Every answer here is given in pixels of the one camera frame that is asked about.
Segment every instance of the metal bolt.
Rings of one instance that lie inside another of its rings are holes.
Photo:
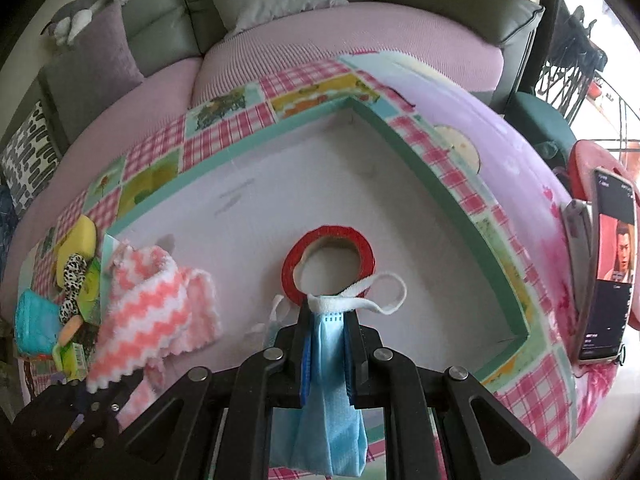
[[[199,383],[200,381],[204,381],[209,375],[209,370],[207,370],[204,366],[196,366],[189,370],[187,377],[193,381],[194,383]]]
[[[376,348],[373,352],[373,357],[378,361],[391,361],[393,356],[394,353],[389,348]]]
[[[271,348],[267,348],[262,355],[269,361],[278,361],[284,357],[284,352],[279,348],[272,346]]]
[[[466,371],[466,368],[462,366],[452,366],[449,368],[449,377],[451,377],[454,381],[464,381],[467,377],[469,377],[469,372]]]

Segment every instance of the sofa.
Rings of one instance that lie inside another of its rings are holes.
[[[189,108],[297,64],[389,49],[434,66],[500,113],[518,87],[543,13],[529,0],[348,1],[225,41],[213,0],[129,0],[122,21],[145,80],[79,135],[62,127],[43,67],[0,139],[0,152],[41,101],[61,160],[14,234],[0,287],[2,315],[14,308],[20,264],[64,208],[111,161]]]

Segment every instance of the red tape roll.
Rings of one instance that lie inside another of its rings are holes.
[[[306,294],[296,286],[293,273],[300,263],[304,263],[308,256],[326,245],[350,245],[358,251],[360,257],[360,270],[356,282],[373,274],[376,261],[373,250],[356,229],[341,225],[323,225],[314,231],[308,232],[291,248],[282,264],[282,289],[289,300],[297,306],[305,301]]]

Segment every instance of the purple gray pillow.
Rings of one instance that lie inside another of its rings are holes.
[[[94,16],[71,50],[44,71],[69,143],[145,79],[129,50],[119,4]]]

